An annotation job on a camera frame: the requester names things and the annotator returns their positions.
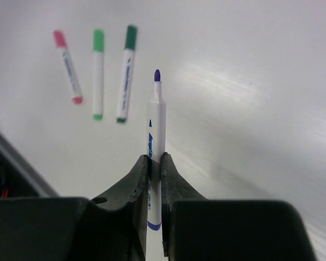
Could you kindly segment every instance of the light green marker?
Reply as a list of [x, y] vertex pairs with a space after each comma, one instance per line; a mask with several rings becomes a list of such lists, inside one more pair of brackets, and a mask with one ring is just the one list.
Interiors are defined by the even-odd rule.
[[103, 118], [104, 96], [104, 31], [95, 29], [93, 34], [93, 119]]

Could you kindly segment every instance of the marker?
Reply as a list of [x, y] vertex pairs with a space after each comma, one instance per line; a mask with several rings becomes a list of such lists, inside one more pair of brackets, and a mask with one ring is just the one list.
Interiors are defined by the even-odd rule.
[[66, 46], [66, 41], [61, 30], [55, 30], [53, 32], [54, 41], [57, 49], [60, 51], [63, 63], [66, 67], [67, 75], [69, 76], [72, 101], [74, 104], [80, 104], [83, 100], [80, 85], [78, 84], [74, 66], [71, 62], [71, 57]]
[[135, 26], [128, 26], [126, 45], [123, 52], [123, 67], [121, 71], [120, 96], [118, 98], [117, 106], [117, 122], [125, 123], [128, 116], [129, 97], [131, 76], [133, 74], [135, 42], [136, 42], [137, 28]]
[[93, 34], [93, 119], [103, 118], [104, 90], [104, 31], [95, 29]]
[[152, 159], [151, 178], [148, 181], [147, 225], [159, 230], [161, 220], [161, 180], [159, 164], [165, 152], [165, 125], [167, 104], [162, 98], [159, 70], [154, 74], [153, 97], [147, 105], [147, 155]]

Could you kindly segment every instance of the black plastic part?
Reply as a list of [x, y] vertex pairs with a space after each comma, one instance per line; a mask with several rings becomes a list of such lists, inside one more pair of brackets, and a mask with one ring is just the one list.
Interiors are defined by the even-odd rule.
[[149, 162], [141, 156], [93, 201], [0, 200], [0, 261], [144, 260]]
[[280, 201], [180, 201], [171, 212], [171, 261], [316, 260], [302, 220]]
[[161, 184], [162, 184], [162, 238], [164, 256], [169, 255], [171, 211], [176, 201], [199, 200], [206, 201], [178, 172], [172, 156], [164, 153], [161, 157]]

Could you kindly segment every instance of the purple marker tip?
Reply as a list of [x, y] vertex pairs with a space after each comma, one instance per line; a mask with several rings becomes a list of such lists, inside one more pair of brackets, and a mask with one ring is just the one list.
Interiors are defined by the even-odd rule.
[[159, 72], [159, 70], [156, 70], [154, 72], [154, 81], [155, 82], [160, 82], [161, 81], [161, 73]]

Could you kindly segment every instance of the white table surface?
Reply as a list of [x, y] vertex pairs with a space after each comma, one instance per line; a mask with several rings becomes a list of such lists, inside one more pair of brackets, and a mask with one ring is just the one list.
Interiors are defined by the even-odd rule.
[[[128, 24], [129, 120], [116, 124]], [[92, 120], [92, 31], [105, 29], [104, 120]], [[84, 93], [73, 105], [52, 31]], [[0, 0], [0, 132], [63, 196], [92, 198], [146, 152], [155, 69], [167, 151], [208, 198], [278, 198], [326, 260], [326, 0]], [[147, 260], [164, 260], [148, 233]]]

